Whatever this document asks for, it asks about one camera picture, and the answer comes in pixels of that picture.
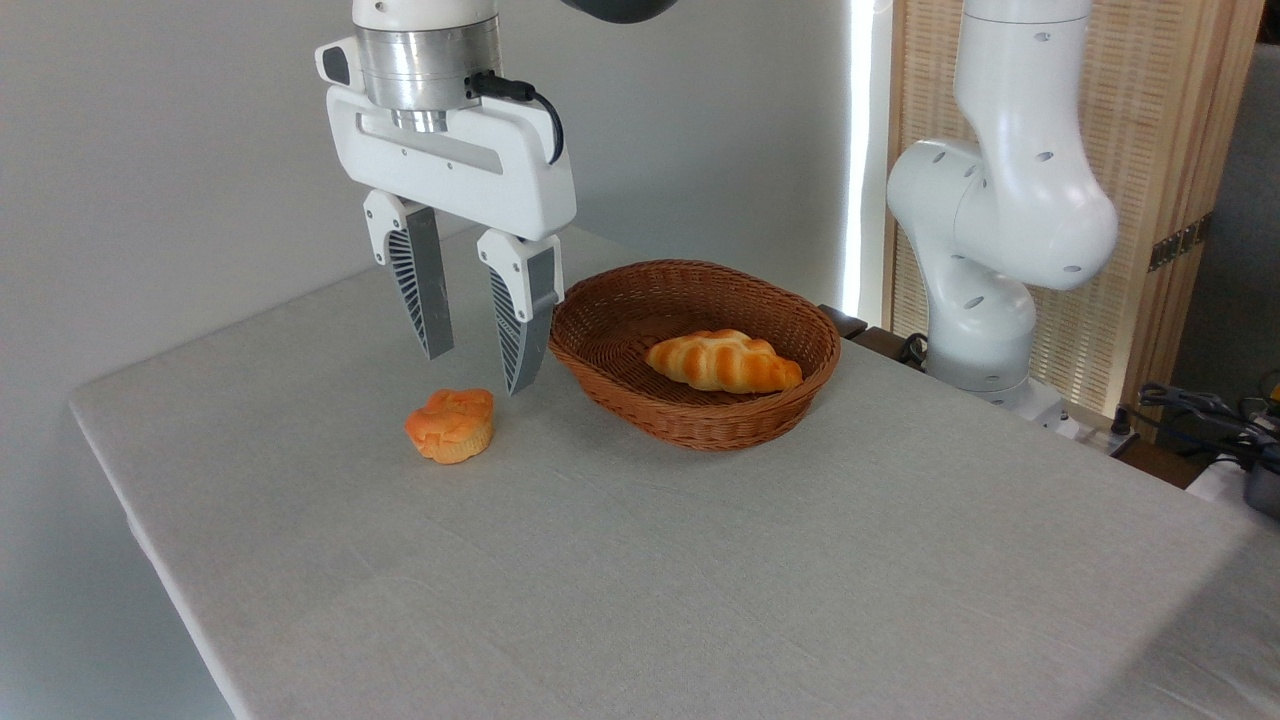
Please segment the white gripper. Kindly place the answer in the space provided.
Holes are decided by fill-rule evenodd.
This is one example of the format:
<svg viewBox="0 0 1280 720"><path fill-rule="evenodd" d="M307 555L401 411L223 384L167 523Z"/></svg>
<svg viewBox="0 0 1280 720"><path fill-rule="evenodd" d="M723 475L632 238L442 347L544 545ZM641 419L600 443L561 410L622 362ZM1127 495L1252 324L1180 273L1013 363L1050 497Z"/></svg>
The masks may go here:
<svg viewBox="0 0 1280 720"><path fill-rule="evenodd" d="M393 273L428 357L454 347L433 208L497 228L480 237L477 254L490 273L507 393L521 392L539 373L564 295L553 233L577 211L570 155L550 159L549 113L485 97L448 111L445 131L417 132L369 100L355 38L319 47L315 65L330 85L326 114L340 164L374 188L364 201L372 255Z"/></svg>

